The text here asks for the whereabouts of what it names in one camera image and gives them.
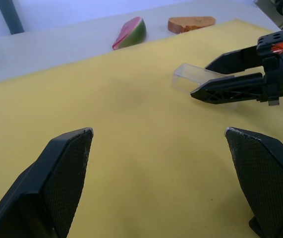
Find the transparent plastic lid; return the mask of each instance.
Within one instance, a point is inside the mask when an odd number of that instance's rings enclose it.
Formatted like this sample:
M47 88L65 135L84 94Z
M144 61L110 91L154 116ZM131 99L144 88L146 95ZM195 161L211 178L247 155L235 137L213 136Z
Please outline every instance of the transparent plastic lid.
M180 92L190 94L192 91L210 79L222 78L226 76L227 75L183 63L173 73L172 86L174 89ZM237 104L238 103L226 103L220 105L234 110L237 108Z

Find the yellow mat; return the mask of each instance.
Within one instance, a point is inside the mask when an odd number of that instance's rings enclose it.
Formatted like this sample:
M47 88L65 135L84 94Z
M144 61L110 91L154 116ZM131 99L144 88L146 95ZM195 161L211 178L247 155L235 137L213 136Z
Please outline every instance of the yellow mat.
M283 98L230 111L171 80L184 62L204 67L264 34L236 20L1 82L0 199L51 138L91 126L69 238L255 238L224 130L283 142Z

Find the green watermelon rind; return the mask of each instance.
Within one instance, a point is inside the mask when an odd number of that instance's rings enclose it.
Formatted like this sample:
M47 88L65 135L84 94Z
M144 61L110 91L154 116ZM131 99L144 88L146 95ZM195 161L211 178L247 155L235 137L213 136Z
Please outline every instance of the green watermelon rind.
M147 29L146 24L143 19L140 23L133 29L129 35L123 39L118 45L118 49L122 49L128 46L134 46L142 43L146 39Z

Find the white surface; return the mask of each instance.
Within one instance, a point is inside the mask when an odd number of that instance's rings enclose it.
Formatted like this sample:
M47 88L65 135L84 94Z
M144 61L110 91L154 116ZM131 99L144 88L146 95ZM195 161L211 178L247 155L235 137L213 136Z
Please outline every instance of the white surface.
M191 0L13 0L25 31L39 31L81 21L125 14ZM253 5L252 0L232 0ZM0 12L0 36L10 35Z
M112 51L122 25L141 16L147 41L174 35L167 30L172 16L211 15L217 23L236 18L278 31L256 7L226 0L198 0L145 11L95 19L61 28L26 32L0 38L0 81Z

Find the toy watermelon slice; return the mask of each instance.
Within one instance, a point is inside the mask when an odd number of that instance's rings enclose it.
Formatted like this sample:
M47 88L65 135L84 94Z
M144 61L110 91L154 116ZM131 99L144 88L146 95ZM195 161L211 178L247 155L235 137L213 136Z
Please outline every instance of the toy watermelon slice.
M135 17L126 22L113 44L113 49L118 50L124 47L137 45L143 42L146 38L146 24L141 17Z

